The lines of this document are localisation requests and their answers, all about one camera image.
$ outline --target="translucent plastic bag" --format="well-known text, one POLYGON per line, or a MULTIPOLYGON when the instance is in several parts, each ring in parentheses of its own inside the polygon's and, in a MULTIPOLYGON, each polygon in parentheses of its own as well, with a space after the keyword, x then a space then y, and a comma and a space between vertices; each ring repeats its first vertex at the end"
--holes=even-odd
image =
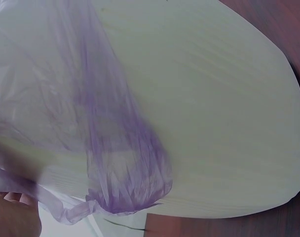
POLYGON ((0 136, 86 153, 89 189, 81 201, 9 172, 0 149, 0 191, 36 197, 65 224, 98 211, 134 213, 172 188, 167 155, 90 0, 0 0, 0 136))

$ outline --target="white surface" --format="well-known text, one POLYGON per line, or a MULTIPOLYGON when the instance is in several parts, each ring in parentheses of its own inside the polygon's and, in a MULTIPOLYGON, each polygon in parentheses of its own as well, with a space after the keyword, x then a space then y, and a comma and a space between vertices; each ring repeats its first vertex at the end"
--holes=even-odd
POLYGON ((58 223, 52 216, 39 209, 39 215, 42 222, 42 232, 40 237, 103 237, 98 229, 90 225, 88 219, 84 219, 73 226, 58 223))
POLYGON ((144 211, 124 217, 95 214, 73 226, 67 226, 55 221, 52 216, 42 208, 39 208, 39 215, 42 222, 42 233, 40 237, 143 237, 143 231, 116 226, 105 221, 104 218, 132 228, 144 229, 147 217, 147 213, 144 211))
POLYGON ((116 226, 112 223, 105 221, 105 219, 132 228, 144 229, 146 225, 146 218, 146 211, 137 212, 134 215, 123 217, 113 217, 103 214, 94 214, 94 219, 104 237, 143 237, 143 231, 131 230, 123 226, 116 226))
MULTIPOLYGON (((238 216, 298 193, 300 88, 272 42, 214 0, 94 2, 131 91, 171 157, 173 189, 150 212, 238 216)), ((63 164, 77 172, 68 156, 63 164)), ((78 174, 86 178, 85 165, 78 174)), ((56 181, 62 191, 86 187, 64 179, 56 181)))

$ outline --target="wooden table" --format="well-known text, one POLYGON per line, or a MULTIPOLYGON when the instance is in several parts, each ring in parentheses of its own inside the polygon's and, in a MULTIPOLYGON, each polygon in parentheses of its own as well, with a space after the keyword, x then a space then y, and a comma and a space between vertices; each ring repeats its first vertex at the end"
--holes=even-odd
MULTIPOLYGON (((300 79, 300 0, 222 0, 271 39, 300 79)), ((300 193, 286 205, 222 220, 149 214, 145 237, 300 237, 300 193)))

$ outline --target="plastic wrap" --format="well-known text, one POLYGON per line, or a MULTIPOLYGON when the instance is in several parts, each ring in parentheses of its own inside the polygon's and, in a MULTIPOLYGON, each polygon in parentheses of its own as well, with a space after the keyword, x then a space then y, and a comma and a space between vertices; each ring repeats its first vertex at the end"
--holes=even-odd
POLYGON ((90 0, 0 0, 0 136, 86 153, 86 201, 10 173, 0 191, 36 197, 74 224, 98 211, 151 207, 172 188, 160 141, 142 119, 90 0))

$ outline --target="hand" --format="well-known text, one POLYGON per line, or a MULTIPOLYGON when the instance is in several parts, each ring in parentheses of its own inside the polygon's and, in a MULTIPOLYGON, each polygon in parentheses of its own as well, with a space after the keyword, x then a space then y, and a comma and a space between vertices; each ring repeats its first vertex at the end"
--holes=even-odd
POLYGON ((25 194, 0 193, 0 237, 39 237, 38 202, 25 194))

